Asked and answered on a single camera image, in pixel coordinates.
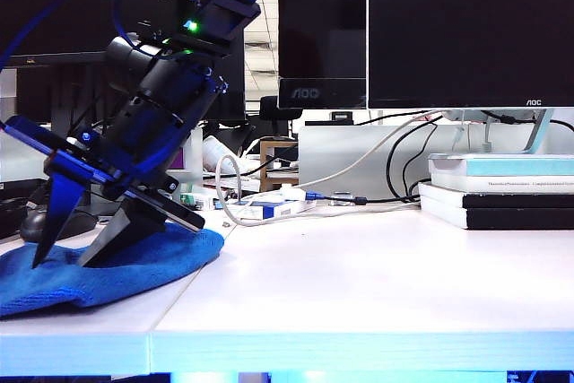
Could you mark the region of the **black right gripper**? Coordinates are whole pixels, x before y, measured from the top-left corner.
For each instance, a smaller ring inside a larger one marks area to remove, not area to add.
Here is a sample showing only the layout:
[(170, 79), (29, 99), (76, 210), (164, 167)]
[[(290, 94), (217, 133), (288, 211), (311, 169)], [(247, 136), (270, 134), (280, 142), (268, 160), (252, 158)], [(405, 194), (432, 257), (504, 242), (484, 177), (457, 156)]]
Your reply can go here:
[(176, 180), (166, 171), (204, 113), (205, 99), (199, 96), (172, 102), (136, 97), (104, 135), (86, 129), (79, 134), (78, 144), (68, 143), (23, 116), (9, 118), (4, 124), (8, 135), (47, 155), (44, 171), (50, 177), (51, 189), (32, 267), (48, 255), (92, 183), (105, 187), (114, 198), (131, 198), (122, 201), (107, 226), (81, 254), (79, 266), (96, 266), (164, 231), (166, 216), (192, 231), (201, 230), (204, 221), (200, 216), (170, 202), (161, 192), (176, 188)]

